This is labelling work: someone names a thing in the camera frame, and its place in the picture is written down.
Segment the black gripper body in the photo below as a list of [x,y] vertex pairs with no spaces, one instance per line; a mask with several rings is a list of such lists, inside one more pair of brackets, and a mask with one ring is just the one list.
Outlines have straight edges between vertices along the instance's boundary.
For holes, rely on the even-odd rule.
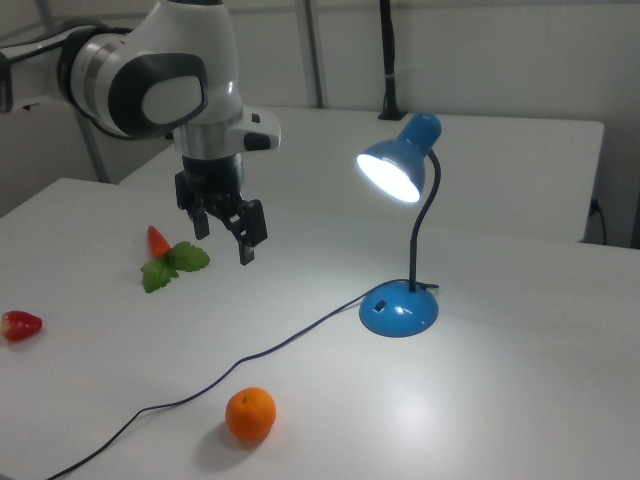
[[183,171],[175,175],[177,205],[193,210],[197,205],[218,218],[239,213],[243,199],[244,168],[240,154],[217,159],[182,157]]

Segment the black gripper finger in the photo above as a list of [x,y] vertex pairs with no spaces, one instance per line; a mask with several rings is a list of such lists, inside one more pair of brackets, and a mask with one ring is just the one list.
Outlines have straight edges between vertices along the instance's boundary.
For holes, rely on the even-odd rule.
[[188,209],[188,215],[193,223],[195,238],[206,238],[210,234],[206,208],[202,204],[194,204]]
[[268,238],[261,201],[221,197],[214,202],[212,215],[218,218],[236,239],[240,264],[246,266],[251,263],[255,258],[255,247]]

